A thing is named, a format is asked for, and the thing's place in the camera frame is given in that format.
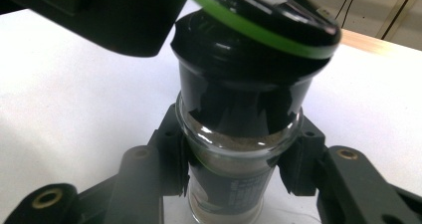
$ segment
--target screw hole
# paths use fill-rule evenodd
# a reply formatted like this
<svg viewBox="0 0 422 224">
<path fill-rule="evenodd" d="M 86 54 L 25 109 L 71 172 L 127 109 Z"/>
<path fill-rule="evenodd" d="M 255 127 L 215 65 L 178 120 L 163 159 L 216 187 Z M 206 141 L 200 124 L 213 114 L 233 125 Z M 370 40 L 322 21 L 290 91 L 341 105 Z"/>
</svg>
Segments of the screw hole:
<svg viewBox="0 0 422 224">
<path fill-rule="evenodd" d="M 136 159 L 142 159 L 149 155 L 149 152 L 146 149 L 137 150 L 133 156 Z"/>
<path fill-rule="evenodd" d="M 337 151 L 337 154 L 345 159 L 350 159 L 350 160 L 357 160 L 358 156 L 355 152 L 347 150 L 347 149 L 340 149 Z"/>
<path fill-rule="evenodd" d="M 402 221 L 400 221 L 395 216 L 391 216 L 391 215 L 382 215 L 382 220 L 386 224 L 403 224 Z"/>
<path fill-rule="evenodd" d="M 53 188 L 46 190 L 38 195 L 32 202 L 32 207 L 35 209 L 43 209 L 56 204 L 62 199 L 63 191 L 60 188 Z"/>
<path fill-rule="evenodd" d="M 313 132 L 311 132 L 311 131 L 305 132 L 305 135 L 306 136 L 315 136 L 315 134 Z"/>
</svg>

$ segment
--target label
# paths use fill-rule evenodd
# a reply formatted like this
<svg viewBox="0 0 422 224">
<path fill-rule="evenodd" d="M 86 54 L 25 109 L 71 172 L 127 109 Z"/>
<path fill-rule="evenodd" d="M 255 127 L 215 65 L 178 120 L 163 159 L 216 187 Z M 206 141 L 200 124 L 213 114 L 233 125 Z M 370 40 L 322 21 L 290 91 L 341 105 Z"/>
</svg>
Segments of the label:
<svg viewBox="0 0 422 224">
<path fill-rule="evenodd" d="M 191 171 L 205 193 L 191 193 L 199 207 L 214 214 L 241 214 L 255 207 L 262 198 L 271 171 L 250 177 L 226 177 L 207 169 L 199 161 L 191 162 Z"/>
</svg>

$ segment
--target wooden surface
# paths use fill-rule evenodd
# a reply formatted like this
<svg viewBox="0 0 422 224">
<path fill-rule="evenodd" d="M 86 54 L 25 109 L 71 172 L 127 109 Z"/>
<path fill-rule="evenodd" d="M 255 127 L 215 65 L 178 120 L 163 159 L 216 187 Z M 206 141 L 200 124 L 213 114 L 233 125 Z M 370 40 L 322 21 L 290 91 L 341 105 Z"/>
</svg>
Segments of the wooden surface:
<svg viewBox="0 0 422 224">
<path fill-rule="evenodd" d="M 381 55 L 384 57 L 400 58 L 400 57 L 420 57 L 422 52 L 400 46 L 394 43 L 382 41 L 376 38 L 368 37 L 359 33 L 342 30 L 341 43 L 343 45 L 353 47 L 365 52 Z"/>
</svg>

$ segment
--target black bracket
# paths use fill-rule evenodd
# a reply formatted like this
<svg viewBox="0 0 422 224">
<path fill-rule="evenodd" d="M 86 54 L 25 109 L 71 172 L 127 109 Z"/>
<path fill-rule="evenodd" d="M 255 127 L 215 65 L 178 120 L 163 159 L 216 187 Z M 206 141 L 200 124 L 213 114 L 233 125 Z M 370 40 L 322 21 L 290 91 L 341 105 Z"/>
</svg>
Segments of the black bracket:
<svg viewBox="0 0 422 224">
<path fill-rule="evenodd" d="M 53 184 L 29 194 L 5 224 L 158 224 L 162 197 L 186 193 L 184 135 L 171 106 L 148 145 L 123 156 L 118 175 L 77 194 Z M 359 151 L 326 148 L 323 133 L 305 118 L 295 143 L 280 156 L 289 192 L 314 196 L 324 224 L 422 223 L 422 198 L 388 184 Z"/>
</svg>

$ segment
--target glass jar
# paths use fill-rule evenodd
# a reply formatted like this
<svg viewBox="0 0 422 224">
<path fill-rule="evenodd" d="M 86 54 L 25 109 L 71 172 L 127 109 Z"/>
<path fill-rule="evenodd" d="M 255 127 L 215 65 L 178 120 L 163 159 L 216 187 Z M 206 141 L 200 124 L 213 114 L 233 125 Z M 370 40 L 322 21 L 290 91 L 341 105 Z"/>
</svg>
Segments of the glass jar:
<svg viewBox="0 0 422 224">
<path fill-rule="evenodd" d="M 302 124 L 302 102 L 329 59 L 256 42 L 202 10 L 176 23 L 176 114 L 190 147 L 189 204 L 198 223 L 253 223 L 280 154 Z"/>
</svg>

